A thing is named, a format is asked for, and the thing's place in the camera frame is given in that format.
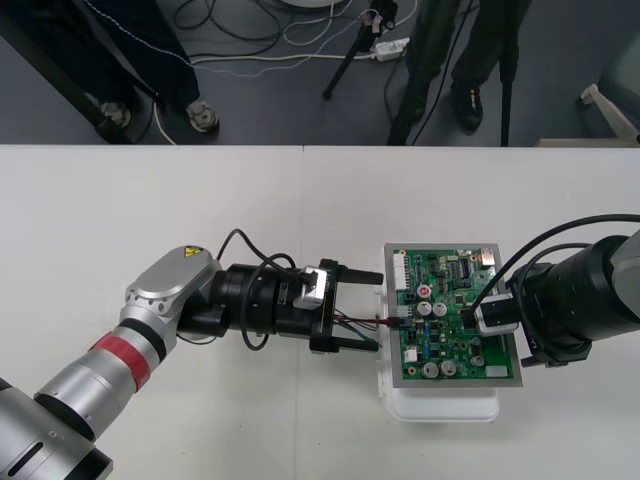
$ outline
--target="circuit board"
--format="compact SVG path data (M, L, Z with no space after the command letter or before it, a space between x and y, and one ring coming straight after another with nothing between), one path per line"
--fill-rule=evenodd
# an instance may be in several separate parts
M489 248L393 250L404 380L513 379L506 335L481 336L461 312L496 273Z

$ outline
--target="extension cord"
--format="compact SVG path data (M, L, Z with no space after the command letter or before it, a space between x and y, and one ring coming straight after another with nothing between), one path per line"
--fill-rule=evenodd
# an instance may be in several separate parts
M402 55L408 44L408 37L393 42L380 42L376 44L373 54L378 61L386 62Z

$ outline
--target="gray floor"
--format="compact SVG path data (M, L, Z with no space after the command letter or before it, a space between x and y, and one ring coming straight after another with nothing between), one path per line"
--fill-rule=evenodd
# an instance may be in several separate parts
M399 17L405 16L413 0L397 0ZM159 0L170 16L179 0ZM204 2L189 10L204 11ZM367 5L355 0L349 14L355 16ZM534 0L520 33L520 64L514 85L511 144L530 146L541 137L609 137L611 132L595 110L581 112L575 98L597 81L610 58L638 28L637 0ZM273 31L264 12L249 0L219 0L216 18L245 35ZM286 22L288 15L281 15ZM184 18L185 22L194 18ZM350 20L337 20L332 33ZM387 39L407 37L413 22L399 27ZM465 27L454 58L466 45L471 22ZM323 53L344 54L351 45L355 26L331 41ZM307 38L314 36L306 32ZM230 38L206 25L195 32L178 32L188 53L241 52L255 48ZM278 45L269 56L315 52L319 44L295 48ZM33 68L3 39L0 39L0 143L100 144L102 139ZM240 145L383 145L389 123L382 101L382 89L393 62L354 62L334 97L327 102L321 92L339 62L310 60L291 71L267 72L259 78L236 78L228 74L198 70L200 88L221 116L222 128L215 136L200 135L182 115L163 114L163 124L179 144ZM288 64L254 61L215 62L214 69L253 73L270 66ZM406 82L399 69L391 89L397 106ZM495 146L499 144L500 89L497 70L482 89L485 119L480 129L467 136L456 127L446 96L443 97L418 145ZM152 126L142 143L165 144Z

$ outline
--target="tripod leg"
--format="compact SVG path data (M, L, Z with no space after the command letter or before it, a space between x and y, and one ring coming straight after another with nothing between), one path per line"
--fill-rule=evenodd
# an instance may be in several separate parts
M500 125L500 146L509 146L509 126L511 123L511 94L518 63L518 5L507 1L504 6L504 43L500 57L500 81L502 82L502 121Z
M347 52L347 56L338 67L338 71L335 73L335 75L329 82L329 85L327 85L327 88L325 88L324 92L322 92L322 96L324 97L325 100L329 100L331 98L333 89L336 88L336 85L338 85L338 82L344 75L344 72L346 72L347 68L349 68L349 65L351 65L353 58L356 56L356 53L358 53L360 42L362 41L362 39L367 33L367 28L360 27L360 31L358 32L358 37L356 38L355 42L353 42L353 45L351 45L351 48Z

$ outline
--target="wire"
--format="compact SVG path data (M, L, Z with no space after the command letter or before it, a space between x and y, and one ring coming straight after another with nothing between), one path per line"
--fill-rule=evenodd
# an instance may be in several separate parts
M289 25L287 25L286 27L284 27L284 30L282 32L282 38L284 38L284 41L287 42L289 45L293 45L294 47L306 47L308 45L312 45L314 43L316 43L318 40L320 40L322 37L324 37L324 35L329 31L329 29L331 28L331 25L333 24L333 19L342 16L347 9L351 6L351 4L353 3L353 0L349 0L347 2L347 5L342 9L342 11L340 13L337 13L334 17L333 15L333 11L335 8L335 4L336 4L336 0L331 0L331 8L329 10L329 16L325 17L325 18L317 18L315 20L306 20L304 22L293 22L290 23ZM293 27L299 27L302 25L314 25L316 23L322 23L326 20L329 20L327 22L326 27L324 27L324 30L322 30L322 32L320 32L318 35L316 35L315 37L313 37L311 40L306 41L306 42L293 42L289 39L289 37L287 37L287 32L293 28Z
M156 102L153 102L153 116L156 118L156 125L158 126L158 130L160 130L160 133L162 134L162 136L171 145L177 145L177 143L174 142L169 135L167 135L167 132L164 131L164 128L162 128L162 123L160 123L160 117L158 117L158 107Z
M258 78L261 75L263 75L266 72L270 72L270 71L275 71L275 70L293 70L294 68L299 67L300 65L304 64L305 62L309 61L311 58L311 56L309 57L305 57L302 60L300 60L299 62L296 62L293 65L289 65L287 67L269 67L269 68L264 68L262 70L260 70L258 73L253 73L253 74L240 74L240 73L236 73L233 70L214 70L212 68L209 67L203 67L200 65L197 65L196 63L201 63L201 61L196 60L195 62L190 62L188 59L183 58L181 55L178 55L175 52L172 52L170 50L164 50L162 48L158 48L154 45L151 45L149 42L147 42L146 40L143 40L139 37L137 37L135 34L131 33L129 30L127 30L126 28L124 28L122 25L120 25L120 23L118 23L117 20L115 20L113 17L107 15L106 13L98 10L91 2L90 0L84 0L84 2L87 4L87 6L89 8L91 8L94 12L96 12L98 15L100 15L101 17L105 18L106 20L112 22L117 28L118 30L120 30L121 32L129 35L131 38L133 38L134 40L136 40L137 42L142 43L144 46L146 46L147 48L150 48L151 50L154 50L158 53L164 53L165 55L169 55L171 57L174 57L178 60L180 60L182 63L184 63L185 65L188 65L189 67L193 68L193 69L201 69L201 70L207 70L209 72L212 73L228 73L233 75L234 77L238 77L238 78ZM363 12L363 14L373 11L372 9L368 9L365 10ZM338 37L339 35L342 35L344 32L346 32L347 30L349 30L349 28L351 28L353 25L356 24L356 22L358 22L360 20L360 18L357 18L356 20L353 20L352 22L350 22L345 28L343 28L342 30L340 30L337 33L334 33L333 35L331 35L329 38L327 38L318 48L318 50L316 50L316 52L313 55L317 55L320 53L320 51L334 38Z
M393 70L391 70L391 73L389 74L389 78L387 78L387 82L384 84L384 93L383 93L384 109L387 112L387 118L389 119L390 122L393 122L393 112L391 112L391 103L389 103L389 86L391 85L391 80L393 80L393 77L396 75L396 72L398 71L398 66L402 62L403 56L404 56L404 52L402 52L402 55L400 55L394 62Z
M280 25L280 20L278 20L278 17L276 17L273 13L271 13L269 10L267 10L265 8L265 6L262 4L261 0L255 0L256 1L256 5L258 5L258 7L265 12L267 15L269 15L269 17L271 17L273 19L273 21L276 23L277 26L277 30L275 33L270 33L269 35L263 35L262 37L245 37L244 35L240 35L238 33L235 33L233 31L231 31L229 28L225 27L224 25L220 24L215 17L213 16L213 14L209 15L209 20L216 26L218 27L218 29L223 32L226 33L227 35L229 35L230 37L233 38L237 38L238 40L244 40L247 42L260 42L260 41L265 41L265 40L275 40L276 42L278 40L280 40L280 37L283 34L283 29L282 29L282 25Z
M416 11L418 10L418 0L414 1L413 4L413 10L411 10L411 13L409 15L407 15L406 17L404 17L402 20L400 20L399 22L396 22L395 26L393 27L394 29L398 28L400 25L402 25L403 23L408 22L411 17L413 17L416 13ZM387 32L390 32L391 30L385 30L384 32L382 32L382 34L384 35Z
M151 124L153 123L153 117L154 117L153 109L151 109L151 111L149 112L149 119L147 120L147 125L144 127L144 130L142 130L142 133L140 135L138 135L138 138L136 138L133 141L134 145L138 145L142 141L142 139L147 136L147 133L149 133L149 128L151 127Z
M356 335L358 335L361 339L363 339L366 342L372 342L377 344L380 347L380 344L374 340L371 337L367 337L364 333L362 333L360 330L358 330L357 328L352 327L351 325L349 325L348 323L342 322L340 320L336 320L335 322L333 322L334 325L338 325L346 330L349 330L350 332L355 333Z
M209 5L209 2L207 3L207 7L209 8L209 10L207 11L207 15L200 20L198 23L195 23L193 25L180 25L180 22L178 22L178 16L180 15L180 12L182 10L184 10L186 7L188 7L189 5L191 5L193 2L196 2L197 0L187 0L184 3L181 3L178 8L176 8L176 11L173 12L173 24L176 26L176 28L180 29L180 30L196 30L202 26L204 26L207 21L209 20L209 18L211 18L211 15L213 14L213 7L215 7L216 5L216 0L213 0L211 2L211 4Z
M220 247L220 251L218 252L218 255L216 256L216 260L220 261L222 259L222 255L224 254L224 251L227 249L227 245L229 245L229 242L231 241L231 239L233 237L235 237L236 235L239 235L240 238L242 238L242 240L244 240L244 243L247 244L247 247L249 247L249 250L251 250L260 260L266 262L266 264L269 265L270 267L275 268L280 273L288 276L291 279L297 279L297 278L300 277L299 274L290 272L288 270L285 270L284 268L282 268L280 265L278 265L274 261L269 260L269 257L267 257L260 250L258 250L258 248L253 244L253 242L251 242L251 240L249 240L249 237L247 236L247 234L244 233L239 228L234 228L233 230L231 230L231 233L229 233L229 235L227 235L227 238L222 243L222 247ZM289 263L293 263L293 260L289 256L287 256L285 258L285 260L287 260Z
M462 33L462 28L464 27L464 24L467 21L467 17L471 13L471 6L473 5L473 1L474 0L469 0L469 4L467 5L467 9L465 10L464 15L462 16L462 21L460 22L460 26L458 27L458 31L456 32L456 36L453 39L453 44L449 49L449 55L447 56L447 63L445 64L445 67L444 67L444 72L442 74L442 80L440 81L440 87L438 87L438 94L436 95L436 99L433 102L433 106L431 107L431 110L429 110L429 114L427 115L427 118L425 118L424 122L422 122L422 126L420 127L420 130L418 130L418 134L413 139L413 142L411 142L411 146L414 146L416 144L418 137L420 137L420 134L424 130L424 127L427 126L427 123L429 123L429 120L431 119L433 112L438 106L438 101L440 100L440 95L442 94L442 88L444 87L444 82L447 79L447 72L449 71L449 64L451 63L451 57L453 56L453 51L456 48L456 43L458 43L458 38L460 38L460 33Z
M563 223L551 230L544 232L541 235L538 235L536 238L527 243L524 247L518 250L515 255L513 255L504 266L496 272L493 278L485 285L480 294L473 301L471 306L469 307L469 313L473 314L476 311L482 300L493 290L493 287L497 285L501 278L503 278L506 273L513 267L518 260L524 257L527 253L533 250L535 247L540 245L545 240L558 235L559 233L566 232L567 230L571 230L577 227L583 227L585 225L593 225L594 223L605 223L605 222L633 222L640 223L640 215L632 215L632 214L610 214L610 215L596 215L592 217L579 218L578 220L573 220L572 222Z
M416 3L414 5L414 7L413 7L413 11L406 18L404 18L404 19L400 20L398 23L396 23L396 27L398 25L406 22L407 20L409 20L413 16L413 14L415 13L417 7L418 7L418 1L416 0ZM474 11L478 10L479 8L480 8L479 6L475 6L470 10L469 13L474 12ZM464 14L465 14L465 12L459 13L459 14L456 15L456 18L457 17L461 17ZM390 30L385 30L383 32L383 34L389 32L389 31ZM387 82L384 84L384 96L383 96L384 97L384 108L385 108L385 110L387 112L387 118L389 119L390 122L393 122L393 113L391 112L391 103L389 102L389 87L391 86L391 81L393 80L393 77L395 77L395 75L396 75L396 72L398 70L398 65L402 62L402 58L405 56L405 54L406 54L406 48L402 52L402 55L400 55L398 57L398 59L396 60L396 63L393 66L393 70L391 70L391 73L389 74L389 78L387 78Z
M218 337L212 337L209 340L205 340L204 342L194 342L193 340L189 340L188 338L184 338L182 335L180 335L179 333L176 334L176 336L182 340L183 342L187 342L190 343L191 345L209 345L210 343L213 343L216 341L216 339Z
M252 350L254 352L257 352L258 350L262 350L264 348L264 346L267 344L267 341L269 340L269 335L265 334L264 339L258 345L254 345L253 343L251 343L251 340L249 340L249 334L247 333L247 308L249 305L249 300L251 299L251 294L253 293L253 284L256 282L265 267L267 265L274 264L274 260L277 260L279 258L282 258L289 262L291 268L296 268L295 262L289 255L285 253L276 253L275 255L271 255L270 257L266 258L258 266L258 268L254 270L254 272L251 274L251 277L249 277L247 288L242 293L240 301L240 331L242 333L242 339L244 340L245 345L247 346L247 348L249 348L249 350Z
M344 318L346 320L353 321L353 323L355 323L359 327L364 328L365 330L369 330L370 332L375 332L380 328L380 325L377 324L377 323L375 325L369 325L367 323L360 322L360 321L356 320L355 318L351 318L349 315L347 315L344 312L338 310L337 308L335 308L334 311L338 312L342 316L342 318Z
M540 260L542 257L560 250L568 250L570 248L587 248L589 246L590 244L588 243L563 243L561 245L556 245L554 247L547 248L541 251L540 253L536 254L529 261L529 263L527 263L527 266L524 267L521 273L518 274L518 284L516 288L516 302L518 303L518 309L520 310L520 318L522 320L522 323L525 326L525 329L527 330L527 333L529 334L529 336L534 338L536 342L538 342L538 345L541 348L546 348L547 350L550 350L551 352L556 354L565 354L565 355L574 354L575 355L575 354L584 353L591 346L591 342L585 341L585 342L582 342L580 345L576 345L574 347L567 347L564 345L557 345L553 342L545 341L543 337L540 335L540 333L537 331L537 329L530 322L529 317L527 316L527 312L524 308L524 300L523 300L524 281L527 278L527 274L529 273L529 271L533 268L533 266L536 263L538 263L538 260Z
M375 53L370 53L367 55L358 55L354 57L354 60L370 60L375 58ZM235 60L256 60L260 62L288 62L291 60L298 60L300 58L319 58L319 59L327 59L327 60L344 60L346 57L344 55L322 55L322 54L314 54L314 53L299 53L296 55L287 55L286 57L259 57L259 56L246 56L241 55L237 57L213 57L213 58L201 58L192 63L206 63L206 62L227 62L227 61L235 61Z

